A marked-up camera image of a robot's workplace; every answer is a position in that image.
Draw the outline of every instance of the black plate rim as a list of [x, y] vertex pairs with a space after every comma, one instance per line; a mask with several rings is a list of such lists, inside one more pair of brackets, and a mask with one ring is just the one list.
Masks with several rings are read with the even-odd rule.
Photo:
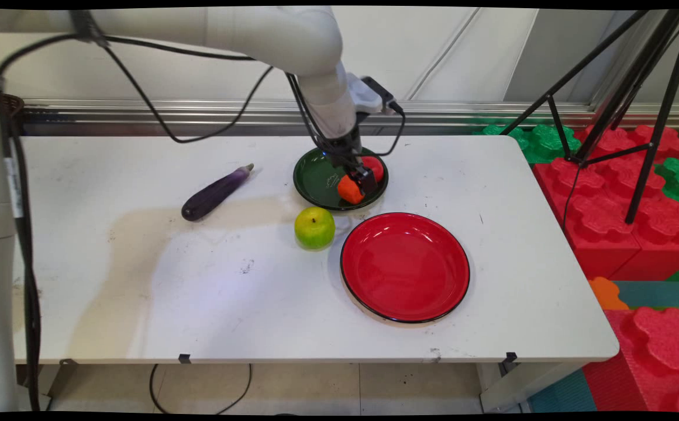
[[381, 165], [384, 166], [384, 177], [381, 179], [380, 186], [378, 186], [378, 188], [380, 190], [379, 190], [378, 194], [376, 195], [375, 199], [373, 199], [373, 200], [371, 200], [367, 203], [360, 202], [357, 205], [351, 205], [351, 206], [346, 206], [346, 207], [342, 208], [342, 207], [337, 207], [337, 206], [321, 205], [321, 203], [316, 202], [315, 200], [313, 200], [312, 197], [307, 196], [307, 194], [304, 194], [302, 191], [300, 191], [300, 189], [297, 188], [297, 166], [300, 163], [300, 161], [302, 161], [302, 159], [305, 158], [306, 155], [312, 153], [313, 151], [320, 151], [320, 149], [318, 149], [318, 147], [314, 147], [313, 149], [310, 149], [310, 151], [305, 152], [305, 154], [303, 154], [302, 157], [300, 157], [300, 159], [297, 160], [297, 162], [295, 163], [295, 168], [293, 168], [293, 187], [295, 187], [295, 189], [297, 190], [298, 194], [300, 194], [302, 199], [307, 200], [309, 203], [311, 203], [311, 205], [315, 205], [315, 206], [318, 206], [319, 208], [324, 208], [324, 209], [329, 210], [329, 211], [353, 211], [355, 209], [365, 208], [370, 203], [375, 202], [380, 197], [382, 197], [382, 195], [384, 195], [385, 189], [388, 186], [388, 168], [385, 165], [384, 160], [382, 160], [378, 155], [376, 155], [375, 152], [371, 151], [370, 149], [367, 149], [366, 147], [363, 147], [363, 149], [366, 150], [367, 152], [373, 154], [373, 156], [381, 162]]
[[425, 219], [427, 219], [427, 220], [429, 220], [433, 223], [436, 223], [435, 221], [433, 221], [433, 219], [426, 218], [425, 216], [419, 215], [417, 213], [412, 213], [412, 212], [387, 212], [387, 213], [379, 213], [376, 216], [372, 216], [371, 218], [368, 218], [365, 221], [362, 221], [361, 223], [357, 224], [357, 226], [354, 227], [352, 229], [352, 231], [350, 231], [350, 234], [347, 235], [347, 238], [345, 238], [344, 243], [342, 243], [342, 250], [339, 253], [339, 270], [342, 272], [342, 280], [344, 281], [344, 285], [347, 286], [347, 290], [350, 291], [350, 293], [352, 294], [352, 296], [355, 297], [355, 299], [358, 301], [358, 303], [363, 304], [363, 307], [368, 309], [370, 312], [372, 312], [373, 314], [378, 315], [382, 318], [385, 318], [386, 320], [391, 320], [392, 322], [398, 322], [398, 323], [409, 323], [409, 325], [414, 325], [415, 323], [427, 323], [427, 322], [432, 322], [433, 320], [438, 320], [439, 318], [448, 315], [450, 312], [454, 311], [457, 307], [459, 307], [459, 304], [461, 304], [461, 302], [464, 301], [464, 297], [467, 296], [467, 293], [470, 290], [470, 282], [472, 281], [472, 265], [470, 265], [470, 256], [467, 255], [467, 250], [465, 250], [463, 248], [463, 246], [461, 246], [461, 243], [459, 242], [459, 238], [457, 238], [454, 234], [452, 234], [449, 231], [449, 229], [442, 226], [441, 224], [436, 223], [439, 226], [441, 226], [444, 230], [446, 230], [446, 232], [451, 234], [451, 237], [454, 237], [454, 240], [456, 240], [456, 243], [459, 245], [459, 248], [461, 248], [462, 253], [464, 253], [464, 259], [467, 261], [467, 267], [468, 267], [468, 270], [467, 270], [467, 287], [464, 289], [464, 294], [461, 296], [461, 299], [459, 299], [459, 301], [457, 301], [457, 303], [455, 303], [451, 307], [451, 309], [446, 310], [445, 312], [443, 312], [440, 315], [436, 315], [434, 318], [428, 318], [428, 319], [425, 319], [425, 320], [401, 320], [401, 319], [398, 319], [398, 318], [390, 317], [388, 315], [384, 315], [381, 312], [376, 311], [375, 309], [372, 309], [368, 304], [364, 303], [363, 300], [360, 299], [357, 296], [357, 294], [355, 294], [355, 291], [352, 290], [352, 287], [350, 287], [350, 284], [347, 283], [347, 277], [344, 274], [344, 264], [343, 263], [344, 263], [344, 247], [347, 245], [347, 240], [350, 238], [350, 235], [352, 235], [352, 233], [355, 232], [355, 230], [358, 229], [358, 227], [360, 227], [362, 224], [365, 224], [365, 223], [367, 223], [368, 221], [370, 221], [374, 218], [378, 218], [379, 216], [388, 215], [388, 214], [392, 214], [392, 213], [403, 213], [405, 215], [415, 215], [415, 216], [419, 216], [420, 218], [425, 218]]

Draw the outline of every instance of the red foam block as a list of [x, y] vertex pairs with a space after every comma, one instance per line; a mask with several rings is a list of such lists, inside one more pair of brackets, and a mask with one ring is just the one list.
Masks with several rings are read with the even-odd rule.
[[[542, 188], [544, 197], [550, 204], [553, 214], [555, 214], [555, 218], [560, 223], [562, 223], [563, 214], [566, 212], [566, 200], [575, 181], [576, 170], [577, 165], [575, 163], [570, 163], [563, 158], [556, 158], [549, 164], [535, 164], [532, 170], [537, 183]], [[604, 179], [593, 168], [583, 168], [579, 173], [577, 183], [575, 183], [572, 197], [602, 195], [603, 188]]]
[[[576, 133], [575, 138], [579, 139], [581, 143], [583, 143], [588, 137], [588, 134], [591, 133], [591, 129], [593, 128], [594, 125], [586, 127], [584, 130], [581, 130], [580, 132]], [[628, 132], [626, 132], [625, 130], [607, 129], [604, 130], [604, 133], [602, 133], [601, 139], [599, 139], [599, 141], [596, 142], [594, 146], [594, 151], [591, 152], [590, 159], [603, 157], [604, 155], [613, 154], [614, 152], [625, 151], [626, 149], [630, 149], [631, 147], [634, 146], [636, 146], [636, 142], [634, 142], [628, 137]]]
[[[628, 138], [635, 144], [649, 143], [652, 140], [652, 133], [654, 133], [653, 127], [638, 126], [636, 130], [628, 133]], [[673, 128], [665, 127], [662, 131], [659, 149], [657, 149], [657, 154], [654, 156], [654, 163], [664, 163], [664, 160], [669, 157], [679, 159], [679, 135]]]
[[609, 277], [641, 249], [622, 206], [606, 195], [572, 197], [566, 237], [587, 278]]
[[679, 309], [604, 314], [620, 352], [583, 368], [597, 409], [679, 412]]
[[679, 202], [641, 201], [633, 224], [641, 250], [611, 275], [622, 281], [663, 281], [679, 270]]
[[[610, 199], [620, 203], [627, 210], [630, 200], [633, 198], [636, 183], [638, 183], [638, 176], [641, 173], [642, 155], [631, 154], [601, 163], [604, 165], [597, 168], [597, 173], [604, 177], [604, 191]], [[662, 188], [665, 183], [662, 176], [654, 171], [650, 172], [646, 187], [643, 190], [642, 202], [659, 200], [664, 197]]]

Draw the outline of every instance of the red tomato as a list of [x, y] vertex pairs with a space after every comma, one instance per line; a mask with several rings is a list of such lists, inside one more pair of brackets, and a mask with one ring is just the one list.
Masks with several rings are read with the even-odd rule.
[[376, 179], [376, 183], [380, 183], [381, 179], [384, 178], [384, 166], [381, 164], [380, 160], [376, 157], [363, 157], [363, 165], [373, 170], [373, 176]]

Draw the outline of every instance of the plastic fruit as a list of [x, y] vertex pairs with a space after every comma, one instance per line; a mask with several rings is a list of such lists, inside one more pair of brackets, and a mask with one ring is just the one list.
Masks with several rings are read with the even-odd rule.
[[365, 195], [361, 194], [360, 187], [358, 187], [348, 175], [345, 175], [339, 181], [339, 185], [337, 185], [337, 192], [339, 193], [339, 197], [347, 200], [353, 205], [357, 205], [361, 200], [363, 200], [363, 197], [365, 197]]
[[307, 249], [320, 249], [334, 239], [334, 216], [328, 210], [313, 206], [295, 218], [295, 237]]
[[363, 165], [373, 170], [373, 178], [376, 179], [376, 183], [380, 183], [381, 179], [384, 178], [384, 165], [376, 157], [363, 157], [361, 159], [363, 159]]

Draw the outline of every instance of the eggplant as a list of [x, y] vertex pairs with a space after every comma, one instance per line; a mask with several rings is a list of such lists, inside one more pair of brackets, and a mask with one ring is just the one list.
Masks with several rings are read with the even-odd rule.
[[232, 192], [235, 192], [235, 189], [238, 189], [251, 174], [251, 170], [253, 170], [253, 164], [242, 166], [206, 186], [184, 203], [184, 207], [181, 208], [181, 215], [187, 221], [196, 221], [203, 218]]

